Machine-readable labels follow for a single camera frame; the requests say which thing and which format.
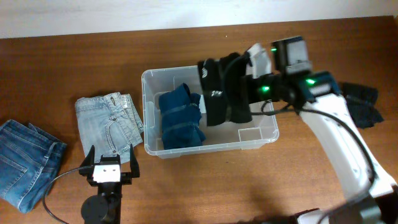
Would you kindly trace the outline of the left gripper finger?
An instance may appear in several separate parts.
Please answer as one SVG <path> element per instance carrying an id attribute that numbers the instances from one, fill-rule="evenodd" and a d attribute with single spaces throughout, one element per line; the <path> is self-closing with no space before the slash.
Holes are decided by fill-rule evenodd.
<path id="1" fill-rule="evenodd" d="M 134 147 L 130 144 L 130 169 L 131 169 L 131 178 L 139 178 L 140 177 L 140 168 L 139 163 L 134 154 Z"/>
<path id="2" fill-rule="evenodd" d="M 94 170 L 94 159 L 95 159 L 95 146 L 92 145 L 88 155 L 85 157 L 80 165 L 79 174 L 82 176 L 91 176 Z"/>

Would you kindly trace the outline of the black garment with logo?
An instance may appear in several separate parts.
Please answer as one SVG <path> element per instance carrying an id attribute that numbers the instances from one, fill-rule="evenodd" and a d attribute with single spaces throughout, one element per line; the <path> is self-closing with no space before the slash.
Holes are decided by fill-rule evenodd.
<path id="1" fill-rule="evenodd" d="M 246 73 L 242 55 L 234 52 L 220 59 L 207 58 L 197 67 L 208 126 L 252 121 L 248 100 L 241 96 L 241 77 Z"/>

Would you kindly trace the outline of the light blue jeans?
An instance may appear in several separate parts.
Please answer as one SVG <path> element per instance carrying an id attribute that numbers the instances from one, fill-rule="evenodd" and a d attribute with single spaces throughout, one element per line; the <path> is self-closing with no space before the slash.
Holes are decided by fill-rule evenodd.
<path id="1" fill-rule="evenodd" d="M 122 164 L 130 161 L 130 147 L 142 142 L 144 127 L 129 94 L 83 97 L 76 101 L 75 111 L 86 156 L 94 146 L 95 162 L 117 155 Z"/>

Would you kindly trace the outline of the teal garment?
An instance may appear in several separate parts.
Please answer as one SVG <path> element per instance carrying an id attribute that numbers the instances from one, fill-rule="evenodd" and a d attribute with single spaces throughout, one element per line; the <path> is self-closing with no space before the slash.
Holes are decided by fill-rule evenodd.
<path id="1" fill-rule="evenodd" d="M 192 93 L 186 83 L 159 97 L 162 117 L 162 142 L 165 150 L 198 147 L 206 139 L 200 130 L 201 96 Z"/>

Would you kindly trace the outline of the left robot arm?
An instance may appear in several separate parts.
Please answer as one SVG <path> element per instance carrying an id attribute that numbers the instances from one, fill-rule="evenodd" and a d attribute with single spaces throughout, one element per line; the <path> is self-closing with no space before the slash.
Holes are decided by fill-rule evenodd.
<path id="1" fill-rule="evenodd" d="M 79 174 L 97 188 L 97 194 L 88 197 L 81 206 L 85 224 L 120 224 L 122 187 L 131 185 L 133 179 L 140 177 L 133 146 L 129 146 L 129 154 L 130 171 L 123 172 L 120 155 L 101 156 L 99 162 L 95 162 L 95 147 L 91 147 L 79 167 Z"/>

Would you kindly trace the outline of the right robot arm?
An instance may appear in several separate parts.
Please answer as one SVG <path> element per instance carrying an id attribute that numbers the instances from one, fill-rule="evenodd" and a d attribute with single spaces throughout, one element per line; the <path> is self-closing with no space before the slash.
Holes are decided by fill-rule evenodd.
<path id="1" fill-rule="evenodd" d="M 397 223 L 397 183 L 382 168 L 351 118 L 332 74 L 313 72 L 301 36 L 272 43 L 271 61 L 260 44 L 243 57 L 252 68 L 243 93 L 250 102 L 284 101 L 309 126 L 332 164 L 345 203 L 315 208 L 281 223 Z"/>

